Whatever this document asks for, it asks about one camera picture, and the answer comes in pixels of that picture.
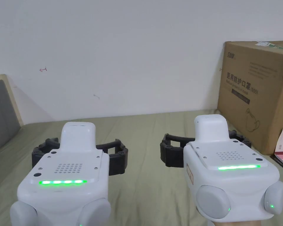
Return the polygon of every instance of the gray round knob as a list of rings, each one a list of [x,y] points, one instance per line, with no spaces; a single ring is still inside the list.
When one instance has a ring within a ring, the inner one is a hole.
[[[24,202],[17,201],[10,210],[12,226],[35,226],[37,225],[37,212]]]
[[[264,208],[268,213],[280,214],[283,210],[283,182],[277,181],[265,192]]]
[[[214,219],[224,218],[231,209],[226,192],[217,187],[201,186],[197,191],[196,199],[199,209]]]

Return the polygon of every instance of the white wall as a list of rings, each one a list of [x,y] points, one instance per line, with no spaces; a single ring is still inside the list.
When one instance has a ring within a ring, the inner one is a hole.
[[[283,0],[0,0],[25,124],[216,108],[223,43],[282,39]]]

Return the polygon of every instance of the red pen mark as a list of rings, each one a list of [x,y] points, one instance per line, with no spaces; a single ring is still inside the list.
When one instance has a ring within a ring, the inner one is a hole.
[[[46,67],[45,67],[45,69],[40,69],[40,72],[43,72],[44,70],[46,70],[46,71],[47,71]]]

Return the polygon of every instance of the white plastic casing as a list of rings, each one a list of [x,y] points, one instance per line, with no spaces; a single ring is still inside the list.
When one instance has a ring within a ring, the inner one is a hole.
[[[18,200],[36,210],[38,226],[80,226],[83,207],[108,198],[109,155],[96,149],[95,126],[86,122],[66,123],[60,148],[52,151],[56,153],[45,154],[20,183]],[[53,180],[87,182],[40,184]]]
[[[195,128],[195,141],[189,142],[184,147],[183,160],[184,175],[199,212],[214,222],[241,222],[271,218],[273,214],[268,213],[264,208],[264,197],[267,188],[279,180],[277,167],[240,141],[230,139],[226,119],[221,115],[197,116]],[[259,167],[218,169],[223,166],[241,165],[258,165]],[[212,218],[202,211],[197,203],[197,191],[203,185],[225,191],[230,202],[230,208],[225,217]]]

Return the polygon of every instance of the cardboard box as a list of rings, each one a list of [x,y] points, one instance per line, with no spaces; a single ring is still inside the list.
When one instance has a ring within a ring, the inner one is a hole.
[[[283,129],[283,41],[226,42],[218,110],[262,154]]]

